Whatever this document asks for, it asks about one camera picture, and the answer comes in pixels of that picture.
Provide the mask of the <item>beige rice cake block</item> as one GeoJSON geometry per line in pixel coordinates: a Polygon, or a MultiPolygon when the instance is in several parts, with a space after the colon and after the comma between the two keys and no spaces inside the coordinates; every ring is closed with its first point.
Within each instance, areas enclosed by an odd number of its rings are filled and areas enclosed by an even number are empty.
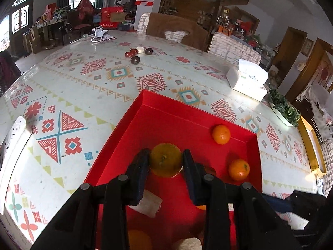
{"type": "Polygon", "coordinates": [[[175,250],[202,250],[202,244],[198,238],[191,237],[176,241],[171,248],[175,250]]]}
{"type": "Polygon", "coordinates": [[[129,208],[150,218],[155,218],[163,200],[148,190],[144,190],[142,199],[136,206],[130,205],[129,208]]]}

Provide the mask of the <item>yellow gift box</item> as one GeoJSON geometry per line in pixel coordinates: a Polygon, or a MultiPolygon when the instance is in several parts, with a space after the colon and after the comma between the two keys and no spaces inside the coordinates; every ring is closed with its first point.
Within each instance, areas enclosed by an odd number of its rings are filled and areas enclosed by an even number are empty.
{"type": "Polygon", "coordinates": [[[300,116],[298,129],[307,152],[311,171],[314,172],[317,177],[323,178],[327,172],[326,165],[314,129],[303,116],[300,116]]]}

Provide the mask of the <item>plate of green vegetables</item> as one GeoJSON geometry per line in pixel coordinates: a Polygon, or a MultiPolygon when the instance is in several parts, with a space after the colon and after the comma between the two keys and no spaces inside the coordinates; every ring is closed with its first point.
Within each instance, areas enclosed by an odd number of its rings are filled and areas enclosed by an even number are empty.
{"type": "Polygon", "coordinates": [[[276,115],[280,114],[283,122],[287,121],[294,127],[299,126],[300,112],[296,109],[287,98],[277,90],[269,90],[269,103],[276,115]]]}

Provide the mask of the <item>white power strip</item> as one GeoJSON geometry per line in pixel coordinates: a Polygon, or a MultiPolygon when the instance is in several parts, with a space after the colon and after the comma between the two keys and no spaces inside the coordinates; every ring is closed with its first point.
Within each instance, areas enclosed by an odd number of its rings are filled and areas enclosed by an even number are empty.
{"type": "Polygon", "coordinates": [[[26,119],[18,116],[1,145],[1,215],[4,214],[7,188],[12,173],[31,135],[26,119]]]}

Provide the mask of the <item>red shallow tray box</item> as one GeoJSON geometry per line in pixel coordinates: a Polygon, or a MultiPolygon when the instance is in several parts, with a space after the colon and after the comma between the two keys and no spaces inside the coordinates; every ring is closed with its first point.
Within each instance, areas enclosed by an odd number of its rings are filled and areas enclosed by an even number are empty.
{"type": "MultiPolygon", "coordinates": [[[[118,123],[91,167],[85,181],[102,185],[124,173],[142,149],[169,143],[171,152],[190,150],[193,160],[219,179],[233,183],[229,164],[248,162],[246,180],[262,190],[262,170],[257,135],[251,131],[161,94],[141,92],[118,123]]],[[[149,172],[145,187],[162,200],[156,216],[126,209],[130,230],[150,237],[153,249],[171,249],[204,226],[205,212],[195,206],[182,173],[168,177],[149,172]]]]}

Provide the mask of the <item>white tissue box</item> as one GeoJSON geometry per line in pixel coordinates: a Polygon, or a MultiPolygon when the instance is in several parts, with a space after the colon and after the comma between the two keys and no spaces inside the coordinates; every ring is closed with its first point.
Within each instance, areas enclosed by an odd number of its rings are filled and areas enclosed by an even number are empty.
{"type": "Polygon", "coordinates": [[[267,71],[248,60],[238,59],[238,66],[230,68],[226,78],[232,89],[259,102],[267,94],[264,87],[268,79],[267,71]]]}

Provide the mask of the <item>small dark candies group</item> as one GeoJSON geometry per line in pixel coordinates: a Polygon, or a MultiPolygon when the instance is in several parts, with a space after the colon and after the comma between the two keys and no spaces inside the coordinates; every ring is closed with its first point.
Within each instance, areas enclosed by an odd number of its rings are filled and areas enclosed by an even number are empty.
{"type": "Polygon", "coordinates": [[[137,65],[140,63],[142,55],[152,55],[153,52],[154,52],[153,49],[150,47],[147,48],[147,47],[138,46],[126,52],[125,57],[130,60],[131,64],[137,65]]]}

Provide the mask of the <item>white patterned chair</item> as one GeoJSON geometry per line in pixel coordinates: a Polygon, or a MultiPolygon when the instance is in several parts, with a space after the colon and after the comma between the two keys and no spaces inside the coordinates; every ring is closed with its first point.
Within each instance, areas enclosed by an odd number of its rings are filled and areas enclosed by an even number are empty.
{"type": "Polygon", "coordinates": [[[261,55],[252,47],[220,32],[213,35],[208,53],[221,57],[233,65],[238,65],[240,59],[257,65],[261,61],[261,55]]]}

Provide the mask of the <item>white face mask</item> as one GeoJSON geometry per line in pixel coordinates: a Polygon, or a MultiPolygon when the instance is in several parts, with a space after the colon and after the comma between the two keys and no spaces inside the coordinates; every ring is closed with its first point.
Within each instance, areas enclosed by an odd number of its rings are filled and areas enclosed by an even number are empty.
{"type": "Polygon", "coordinates": [[[98,26],[96,28],[93,28],[93,38],[91,39],[91,42],[93,44],[98,44],[101,42],[107,42],[115,40],[116,37],[111,36],[108,34],[108,30],[104,30],[102,26],[98,26]]]}

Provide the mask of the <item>red gift bag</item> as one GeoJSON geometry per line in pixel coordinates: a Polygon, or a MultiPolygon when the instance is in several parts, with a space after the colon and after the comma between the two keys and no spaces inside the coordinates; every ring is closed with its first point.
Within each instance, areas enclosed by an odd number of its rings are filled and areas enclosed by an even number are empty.
{"type": "Polygon", "coordinates": [[[101,10],[100,26],[104,29],[116,29],[125,18],[126,13],[122,6],[105,7],[101,10]]]}

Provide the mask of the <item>brown padded chair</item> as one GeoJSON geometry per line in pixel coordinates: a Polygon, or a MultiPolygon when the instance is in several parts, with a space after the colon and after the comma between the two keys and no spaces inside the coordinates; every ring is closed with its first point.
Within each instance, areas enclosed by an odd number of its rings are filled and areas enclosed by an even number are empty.
{"type": "Polygon", "coordinates": [[[186,32],[181,40],[182,44],[201,51],[207,50],[208,32],[194,21],[174,15],[151,13],[146,34],[166,39],[166,32],[186,32]]]}

